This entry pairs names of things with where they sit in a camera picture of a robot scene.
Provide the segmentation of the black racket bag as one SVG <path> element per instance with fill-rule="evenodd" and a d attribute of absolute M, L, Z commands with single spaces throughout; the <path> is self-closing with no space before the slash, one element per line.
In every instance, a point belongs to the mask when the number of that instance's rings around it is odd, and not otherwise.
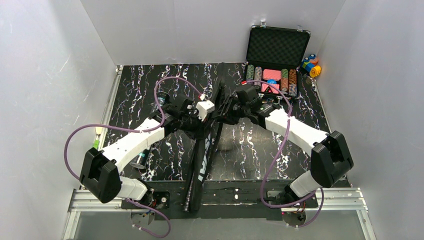
<path fill-rule="evenodd" d="M 188 133 L 195 140 L 187 179 L 185 181 L 185 201 L 183 210 L 194 214 L 202 205 L 204 183 L 212 167 L 214 154 L 217 150 L 223 124 L 213 118 L 213 111 L 217 110 L 226 97 L 225 93 L 225 64 L 218 63 L 216 66 L 216 79 L 212 82 L 211 95 L 207 100 L 214 104 L 209 110 L 201 125 L 197 126 L 195 132 Z"/>

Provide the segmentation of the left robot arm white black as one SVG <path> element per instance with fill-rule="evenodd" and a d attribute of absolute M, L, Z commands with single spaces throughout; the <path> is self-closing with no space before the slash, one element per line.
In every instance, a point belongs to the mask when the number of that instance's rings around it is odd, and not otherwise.
<path fill-rule="evenodd" d="M 178 130 L 195 132 L 215 109 L 209 99 L 187 99 L 179 105 L 163 104 L 126 136 L 100 150 L 89 149 L 79 181 L 101 203 L 115 198 L 144 199 L 150 191 L 142 180 L 121 176 L 122 170 L 140 153 Z"/>

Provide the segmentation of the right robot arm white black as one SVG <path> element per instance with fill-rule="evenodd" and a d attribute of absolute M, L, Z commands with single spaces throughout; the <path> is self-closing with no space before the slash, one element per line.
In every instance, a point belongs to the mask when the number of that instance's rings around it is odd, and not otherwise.
<path fill-rule="evenodd" d="M 296 177 L 283 191 L 279 208 L 297 204 L 311 197 L 319 188 L 331 188 L 354 167 L 344 135 L 328 133 L 297 120 L 279 105 L 261 100 L 242 102 L 230 96 L 213 114 L 217 121 L 235 125 L 241 118 L 284 136 L 310 157 L 310 169 Z"/>

